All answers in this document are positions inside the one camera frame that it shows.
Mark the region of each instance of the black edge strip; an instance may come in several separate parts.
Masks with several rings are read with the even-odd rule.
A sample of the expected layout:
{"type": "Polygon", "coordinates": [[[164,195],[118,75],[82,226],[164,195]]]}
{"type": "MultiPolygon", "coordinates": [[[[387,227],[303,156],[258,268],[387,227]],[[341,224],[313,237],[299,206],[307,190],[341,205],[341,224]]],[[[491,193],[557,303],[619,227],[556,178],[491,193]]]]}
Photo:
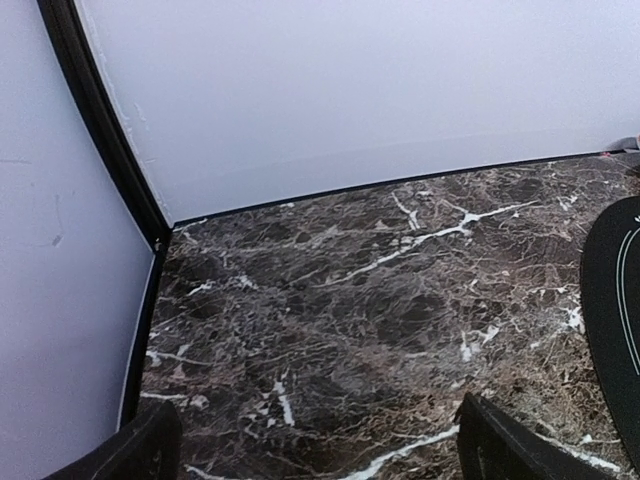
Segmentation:
{"type": "Polygon", "coordinates": [[[327,190],[327,191],[322,191],[318,193],[311,193],[309,195],[301,195],[299,197],[291,197],[283,200],[276,200],[274,202],[260,203],[258,205],[251,205],[249,207],[234,208],[232,210],[226,210],[224,212],[211,213],[208,215],[200,215],[198,217],[193,217],[187,220],[181,220],[179,222],[176,222],[176,224],[174,225],[174,229],[179,230],[197,222],[211,220],[213,218],[218,218],[218,217],[224,217],[226,215],[233,215],[233,214],[242,213],[242,212],[250,212],[252,210],[257,210],[260,208],[274,207],[274,206],[282,205],[285,203],[300,202],[302,200],[311,200],[313,198],[321,198],[321,197],[326,197],[328,195],[337,195],[339,193],[356,192],[358,190],[364,190],[367,188],[384,187],[387,185],[397,185],[399,183],[415,182],[416,180],[426,180],[428,178],[434,178],[434,177],[446,177],[449,175],[457,175],[461,173],[479,172],[482,170],[490,170],[492,168],[503,168],[503,167],[506,168],[506,167],[514,167],[519,165],[530,165],[530,164],[536,164],[536,163],[548,163],[548,162],[557,162],[561,160],[572,160],[577,158],[593,157],[595,155],[603,154],[603,153],[616,155],[618,153],[624,153],[624,150],[609,150],[607,152],[580,153],[578,155],[564,155],[560,157],[536,158],[533,160],[520,160],[516,162],[500,163],[498,165],[480,165],[478,167],[462,168],[460,170],[449,170],[446,172],[430,173],[427,175],[415,175],[413,177],[403,177],[403,178],[396,178],[393,180],[383,180],[382,182],[367,183],[364,185],[356,185],[354,187],[337,188],[335,190],[327,190]]]}
{"type": "Polygon", "coordinates": [[[38,5],[71,94],[113,182],[151,248],[163,249],[171,229],[115,114],[73,0],[38,0],[38,5]]]}
{"type": "Polygon", "coordinates": [[[136,331],[136,338],[133,342],[133,350],[127,372],[120,415],[120,427],[124,427],[131,422],[138,411],[142,373],[144,371],[144,361],[147,354],[147,342],[149,340],[149,332],[151,331],[151,320],[153,319],[153,310],[156,305],[165,257],[164,251],[156,255],[153,266],[151,267],[151,273],[149,274],[147,291],[142,301],[138,330],[136,331]]]}

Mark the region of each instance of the black trim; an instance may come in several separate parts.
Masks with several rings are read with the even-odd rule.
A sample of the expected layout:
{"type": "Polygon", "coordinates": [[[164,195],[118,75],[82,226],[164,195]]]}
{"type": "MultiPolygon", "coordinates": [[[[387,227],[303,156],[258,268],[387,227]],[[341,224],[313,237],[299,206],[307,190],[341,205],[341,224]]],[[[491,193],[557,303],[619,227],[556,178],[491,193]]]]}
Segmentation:
{"type": "Polygon", "coordinates": [[[38,0],[58,62],[91,138],[154,251],[171,233],[111,105],[73,0],[38,0]]]}
{"type": "Polygon", "coordinates": [[[486,398],[466,393],[456,416],[465,480],[613,480],[538,437],[486,398]]]}
{"type": "Polygon", "coordinates": [[[479,172],[482,170],[490,170],[492,168],[514,167],[514,166],[520,166],[520,165],[531,165],[536,163],[557,162],[559,160],[571,160],[571,159],[577,159],[577,158],[593,157],[594,155],[602,155],[603,153],[616,155],[618,153],[624,153],[624,150],[609,150],[606,152],[592,152],[592,153],[581,153],[578,155],[564,155],[560,157],[536,158],[533,160],[520,160],[516,162],[500,163],[498,165],[480,165],[479,167],[462,168],[460,170],[449,170],[446,172],[429,173],[427,175],[414,175],[412,177],[396,178],[393,180],[383,180],[381,182],[373,182],[373,183],[367,183],[363,185],[356,185],[354,187],[336,188],[335,190],[326,190],[318,193],[311,193],[309,195],[301,195],[299,197],[290,197],[284,200],[276,200],[274,202],[260,203],[258,205],[251,205],[249,207],[234,208],[232,210],[225,210],[224,212],[211,213],[209,215],[200,215],[198,217],[193,217],[188,220],[181,220],[179,222],[176,222],[173,228],[180,229],[197,222],[201,222],[204,220],[211,220],[218,217],[224,217],[226,215],[232,215],[235,213],[250,212],[252,210],[258,210],[260,208],[275,207],[285,203],[311,200],[313,198],[321,198],[321,197],[326,197],[328,195],[337,195],[339,193],[356,192],[358,190],[364,190],[366,188],[384,187],[387,185],[397,185],[399,183],[414,182],[416,180],[426,180],[428,178],[434,178],[434,177],[446,177],[448,175],[457,175],[461,173],[479,172]]]}
{"type": "Polygon", "coordinates": [[[98,448],[44,480],[175,480],[182,424],[171,402],[152,405],[98,448]]]}
{"type": "Polygon", "coordinates": [[[131,422],[138,412],[142,373],[144,371],[144,361],[147,354],[147,342],[149,340],[149,332],[151,331],[151,321],[153,319],[153,311],[156,306],[156,299],[158,296],[158,289],[160,287],[160,278],[162,276],[165,258],[165,252],[159,252],[153,261],[151,273],[149,274],[147,291],[145,292],[144,300],[142,302],[140,319],[138,320],[138,330],[136,331],[136,338],[133,342],[133,350],[131,353],[131,360],[129,362],[129,370],[127,372],[124,397],[122,400],[122,411],[120,415],[121,428],[131,422]]]}

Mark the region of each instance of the floor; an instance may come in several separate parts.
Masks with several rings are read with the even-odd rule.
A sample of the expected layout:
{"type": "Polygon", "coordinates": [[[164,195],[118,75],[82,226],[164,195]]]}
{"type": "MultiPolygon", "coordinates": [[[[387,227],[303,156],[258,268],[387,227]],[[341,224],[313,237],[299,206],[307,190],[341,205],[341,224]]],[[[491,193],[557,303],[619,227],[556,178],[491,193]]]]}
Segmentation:
{"type": "Polygon", "coordinates": [[[580,249],[640,155],[334,194],[175,232],[143,401],[184,423],[182,478],[459,479],[465,392],[637,478],[589,356],[580,249]]]}

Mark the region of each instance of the white wall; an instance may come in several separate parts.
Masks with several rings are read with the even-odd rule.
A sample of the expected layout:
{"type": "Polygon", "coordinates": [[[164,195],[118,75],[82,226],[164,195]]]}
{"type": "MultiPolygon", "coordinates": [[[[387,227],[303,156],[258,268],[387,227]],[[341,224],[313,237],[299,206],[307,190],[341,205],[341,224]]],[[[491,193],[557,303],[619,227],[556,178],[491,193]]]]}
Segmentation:
{"type": "Polygon", "coordinates": [[[175,221],[640,131],[635,0],[76,1],[175,221]]]}
{"type": "Polygon", "coordinates": [[[35,1],[3,1],[0,44],[0,477],[25,480],[117,430],[152,255],[35,1]]]}

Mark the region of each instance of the black frame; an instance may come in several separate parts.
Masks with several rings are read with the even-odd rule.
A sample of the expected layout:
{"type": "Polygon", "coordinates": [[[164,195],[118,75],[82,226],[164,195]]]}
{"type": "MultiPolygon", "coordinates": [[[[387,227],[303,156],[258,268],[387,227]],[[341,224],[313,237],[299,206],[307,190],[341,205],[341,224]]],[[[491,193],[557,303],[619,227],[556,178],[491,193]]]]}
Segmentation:
{"type": "Polygon", "coordinates": [[[154,251],[171,228],[138,163],[93,59],[73,0],[38,0],[51,43],[91,138],[131,215],[154,251]]]}
{"type": "Polygon", "coordinates": [[[120,427],[136,416],[151,319],[172,229],[120,125],[73,0],[38,0],[42,19],[80,115],[105,167],[154,252],[128,367],[120,427]]]}
{"type": "Polygon", "coordinates": [[[182,425],[171,402],[152,405],[98,448],[43,480],[175,480],[182,425]]]}

